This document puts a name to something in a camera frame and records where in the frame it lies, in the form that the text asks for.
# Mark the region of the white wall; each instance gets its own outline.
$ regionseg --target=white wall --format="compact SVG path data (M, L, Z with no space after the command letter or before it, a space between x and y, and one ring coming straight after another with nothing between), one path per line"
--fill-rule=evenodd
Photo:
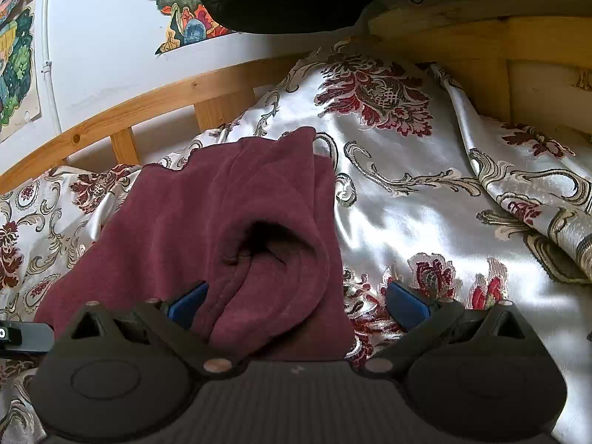
M41 74L41 4L37 0L34 22L41 117L0 144L0 172L54 136ZM156 56L168 23L153 0L49 0L49 54L62 130L152 88L249 60L313 50L352 33L233 34ZM197 133L191 108L134 127L144 162L182 147ZM108 142L100 142L78 152L72 163L105 170L115 158Z

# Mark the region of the wooden panel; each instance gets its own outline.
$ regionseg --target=wooden panel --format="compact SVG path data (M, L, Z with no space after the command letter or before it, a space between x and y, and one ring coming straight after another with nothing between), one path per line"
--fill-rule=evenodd
M505 59L592 68L591 41L589 17L511 17L402 35L377 48L398 52L414 63Z
M36 178L57 160L135 124L224 94L277 83L303 56L289 55L221 68L115 105L53 138L0 175L0 193Z
M372 34L390 39L499 16L592 16L592 0L440 0L421 5L402 1L368 26Z
M140 164L138 154L135 151L134 133L131 128L125 128L111 135L111 145L113 146L113 153L115 154L117 163L127 165Z
M461 82L480 115L511 122L510 84L505 60L453 60L440 64Z
M199 129L204 132L228 124L255 102L255 94L250 88L195 103L195 117Z

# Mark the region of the bedspread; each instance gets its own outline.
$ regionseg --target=bedspread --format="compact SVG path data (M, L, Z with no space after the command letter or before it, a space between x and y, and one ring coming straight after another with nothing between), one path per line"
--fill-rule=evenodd
M509 298L567 381L555 437L587 444L592 173L535 128L480 117L443 69L433 65L428 73L336 44L298 62L235 121L159 163L181 169L192 151L208 145L278 139L314 127L315 151L332 158L336 175L344 309L356 333L346 357L363 363L402 335L385 308L391 278L467 308ZM0 198L6 220L0 228L0 318L32 320L47 289L97 240L139 172L59 167ZM34 373L29 367L16 361L1 367L2 442L43 436L23 387ZM499 385L487 375L482 380ZM484 417L483 425L500 418Z

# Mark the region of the wooden headboard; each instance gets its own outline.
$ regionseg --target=wooden headboard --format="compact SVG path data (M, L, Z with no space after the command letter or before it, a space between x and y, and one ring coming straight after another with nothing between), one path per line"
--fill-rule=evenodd
M592 17L501 17L395 36L392 25L388 15L370 22L372 34L381 38L378 49L413 63L438 62L482 115L504 122L512 120L509 61L592 69Z
M193 105L201 131L231 122L255 103L253 89L280 82L304 54L255 60L203 73L115 105L53 138L0 175L0 194L36 178L106 137L118 163L140 163L131 127Z

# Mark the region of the maroon fabric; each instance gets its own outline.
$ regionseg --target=maroon fabric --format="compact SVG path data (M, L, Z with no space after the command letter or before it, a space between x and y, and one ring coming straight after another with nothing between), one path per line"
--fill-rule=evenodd
M192 331L237 357L341 359L353 344L343 310L331 161L315 130L194 151L183 170L141 170L129 196L37 322L61 333L87 301L128 310L205 280Z

